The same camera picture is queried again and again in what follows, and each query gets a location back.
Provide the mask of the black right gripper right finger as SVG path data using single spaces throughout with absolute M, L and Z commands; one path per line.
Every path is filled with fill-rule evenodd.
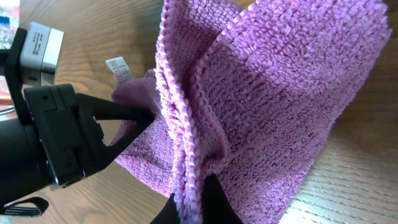
M 204 224 L 243 224 L 229 204 L 215 174 L 205 179 L 202 208 Z

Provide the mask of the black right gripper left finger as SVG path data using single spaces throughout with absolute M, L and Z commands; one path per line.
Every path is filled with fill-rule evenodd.
M 177 207 L 174 202 L 175 194 L 171 194 L 163 209 L 150 224 L 180 224 Z

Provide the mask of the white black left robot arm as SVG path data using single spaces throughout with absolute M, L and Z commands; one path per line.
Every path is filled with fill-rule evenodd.
M 70 84 L 28 88 L 28 122 L 1 122 L 1 204 L 52 185 L 65 188 L 112 163 L 154 120 L 150 110 L 75 93 Z M 132 120 L 107 146 L 99 121 Z

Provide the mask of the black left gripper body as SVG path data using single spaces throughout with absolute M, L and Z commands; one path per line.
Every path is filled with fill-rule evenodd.
M 104 169 L 104 100 L 70 84 L 24 90 L 43 145 L 53 188 L 65 188 Z

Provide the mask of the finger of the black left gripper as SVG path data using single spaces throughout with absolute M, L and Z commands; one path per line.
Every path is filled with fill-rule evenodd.
M 77 93 L 76 98 L 81 108 L 98 120 L 154 120 L 152 112 L 147 108 L 123 105 L 81 93 Z
M 119 140 L 101 149 L 99 151 L 99 170 L 107 168 L 153 121 L 153 119 L 136 121 L 135 126 Z

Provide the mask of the purple microfiber cloth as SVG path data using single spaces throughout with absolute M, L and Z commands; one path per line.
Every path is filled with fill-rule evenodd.
M 244 223 L 279 222 L 388 41 L 386 12 L 380 0 L 167 0 L 155 68 L 113 92 L 155 120 L 116 162 L 173 195 L 182 223 L 205 221 L 211 174 Z

